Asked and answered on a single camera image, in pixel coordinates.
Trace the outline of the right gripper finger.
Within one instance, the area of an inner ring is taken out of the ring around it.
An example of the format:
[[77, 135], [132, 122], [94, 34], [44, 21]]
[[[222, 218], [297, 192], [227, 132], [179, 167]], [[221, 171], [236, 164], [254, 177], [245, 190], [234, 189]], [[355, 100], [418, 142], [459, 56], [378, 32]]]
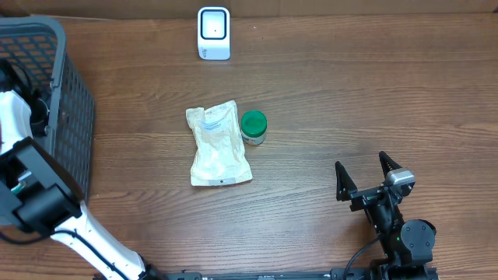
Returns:
[[388, 174], [393, 170], [400, 170], [402, 167], [397, 164], [385, 151], [379, 152], [379, 160], [383, 170], [384, 177], [387, 178]]
[[336, 199], [338, 201], [348, 201], [351, 199], [351, 195], [357, 192], [357, 186], [339, 161], [335, 163], [335, 172], [337, 180]]

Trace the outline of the green lid jar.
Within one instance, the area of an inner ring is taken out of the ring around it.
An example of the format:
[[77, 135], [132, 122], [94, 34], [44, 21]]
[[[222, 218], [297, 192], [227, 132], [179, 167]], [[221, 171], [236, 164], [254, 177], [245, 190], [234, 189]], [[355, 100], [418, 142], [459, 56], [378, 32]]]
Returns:
[[240, 122], [242, 138], [248, 145], [260, 145], [266, 139], [268, 120], [259, 110], [246, 112]]

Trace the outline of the beige powder pouch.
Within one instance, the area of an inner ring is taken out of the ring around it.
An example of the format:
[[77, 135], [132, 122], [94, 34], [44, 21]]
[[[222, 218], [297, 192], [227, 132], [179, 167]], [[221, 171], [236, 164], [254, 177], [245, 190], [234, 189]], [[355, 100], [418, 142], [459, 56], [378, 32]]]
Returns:
[[241, 184], [253, 179], [245, 158], [235, 101], [205, 109], [186, 110], [197, 150], [191, 166], [191, 184], [196, 187]]

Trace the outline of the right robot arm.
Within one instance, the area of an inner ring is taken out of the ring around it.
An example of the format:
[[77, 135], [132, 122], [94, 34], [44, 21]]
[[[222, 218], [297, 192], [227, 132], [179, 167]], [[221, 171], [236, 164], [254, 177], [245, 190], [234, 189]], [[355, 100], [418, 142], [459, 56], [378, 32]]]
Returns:
[[[415, 183], [415, 174], [397, 164], [386, 152], [379, 152], [384, 181], [377, 187], [360, 191], [345, 167], [335, 163], [336, 199], [349, 201], [353, 212], [363, 210], [376, 237], [359, 249], [344, 268], [331, 270], [332, 279], [438, 279], [437, 270], [427, 266], [433, 260], [437, 230], [424, 219], [405, 221], [398, 207]], [[368, 268], [353, 269], [355, 260], [375, 243], [384, 252], [383, 259], [370, 262]]]

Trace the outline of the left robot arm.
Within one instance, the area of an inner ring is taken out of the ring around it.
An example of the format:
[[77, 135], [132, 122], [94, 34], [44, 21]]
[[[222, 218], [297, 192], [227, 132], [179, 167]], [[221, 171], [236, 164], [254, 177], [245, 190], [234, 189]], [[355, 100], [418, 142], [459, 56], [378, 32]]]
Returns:
[[34, 136], [49, 108], [11, 63], [1, 61], [1, 215], [32, 241], [51, 238], [74, 250], [105, 279], [164, 279], [117, 241], [89, 212], [79, 184]]

